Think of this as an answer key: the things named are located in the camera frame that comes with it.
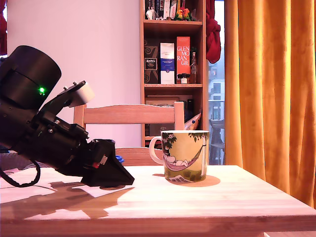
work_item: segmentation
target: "black cable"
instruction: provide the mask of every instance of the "black cable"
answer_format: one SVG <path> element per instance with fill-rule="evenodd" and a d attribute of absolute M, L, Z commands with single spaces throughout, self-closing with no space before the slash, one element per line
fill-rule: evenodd
<path fill-rule="evenodd" d="M 1 169 L 0 167 L 0 176 L 7 181 L 9 184 L 17 187 L 17 188 L 25 188 L 25 187 L 29 187 L 32 186 L 34 184 L 36 184 L 39 180 L 40 180 L 40 165 L 37 164 L 37 162 L 35 160 L 30 160 L 35 166 L 36 166 L 36 171 L 38 172 L 36 174 L 35 179 L 30 182 L 30 183 L 25 183 L 25 184 L 19 184 L 18 182 L 14 181 L 11 177 L 9 177 L 6 173 L 4 173 L 4 171 Z"/>

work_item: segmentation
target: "red cloth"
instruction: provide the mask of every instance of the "red cloth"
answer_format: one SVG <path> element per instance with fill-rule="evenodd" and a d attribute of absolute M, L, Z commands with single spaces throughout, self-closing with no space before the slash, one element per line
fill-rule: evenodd
<path fill-rule="evenodd" d="M 0 0 L 0 55 L 7 54 L 6 47 L 6 20 L 3 16 L 3 10 L 6 0 Z"/>
<path fill-rule="evenodd" d="M 214 20 L 215 0 L 206 0 L 206 58 L 216 63 L 221 57 L 221 26 Z"/>

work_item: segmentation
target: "white wall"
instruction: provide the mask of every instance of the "white wall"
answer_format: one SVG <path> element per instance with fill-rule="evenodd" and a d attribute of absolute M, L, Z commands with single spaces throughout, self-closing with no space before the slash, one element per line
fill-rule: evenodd
<path fill-rule="evenodd" d="M 140 103 L 139 0 L 8 0 L 8 54 L 29 45 L 48 54 L 62 77 L 48 100 L 86 80 L 88 107 Z M 73 109 L 58 115 L 73 122 Z M 140 146 L 140 125 L 88 125 L 91 138 Z"/>

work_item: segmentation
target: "wooden table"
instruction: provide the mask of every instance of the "wooden table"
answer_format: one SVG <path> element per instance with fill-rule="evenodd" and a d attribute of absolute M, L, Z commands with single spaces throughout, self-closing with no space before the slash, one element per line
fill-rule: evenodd
<path fill-rule="evenodd" d="M 207 179 L 176 185 L 162 166 L 131 166 L 132 186 L 101 189 L 42 168 L 36 186 L 1 179 L 1 236 L 263 236 L 316 231 L 316 210 L 238 166 L 209 166 Z M 29 182 L 27 169 L 10 176 Z"/>

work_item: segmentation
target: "small jar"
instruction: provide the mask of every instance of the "small jar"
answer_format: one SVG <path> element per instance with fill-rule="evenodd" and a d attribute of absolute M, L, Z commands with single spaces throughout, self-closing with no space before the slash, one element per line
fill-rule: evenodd
<path fill-rule="evenodd" d="M 177 75 L 177 84 L 181 84 L 182 74 Z"/>
<path fill-rule="evenodd" d="M 182 73 L 181 75 L 181 84 L 188 84 L 188 78 L 186 73 Z"/>
<path fill-rule="evenodd" d="M 192 84 L 192 80 L 190 79 L 190 74 L 187 74 L 188 84 Z"/>

